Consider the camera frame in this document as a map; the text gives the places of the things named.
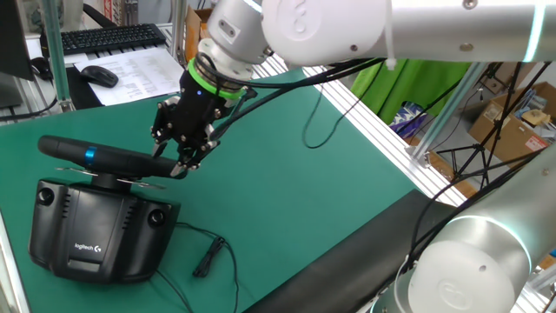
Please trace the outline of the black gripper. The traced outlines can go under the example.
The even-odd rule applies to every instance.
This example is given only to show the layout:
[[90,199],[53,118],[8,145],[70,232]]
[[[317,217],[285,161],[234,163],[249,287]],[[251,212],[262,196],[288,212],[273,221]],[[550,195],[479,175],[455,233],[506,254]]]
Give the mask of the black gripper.
[[179,96],[170,97],[157,104],[151,136],[155,144],[152,157],[159,157],[170,138],[178,142],[179,157],[171,170],[171,177],[184,177],[189,170],[197,170],[201,161],[219,144],[212,139],[214,120],[231,114],[233,100],[207,91],[187,71],[180,80]]

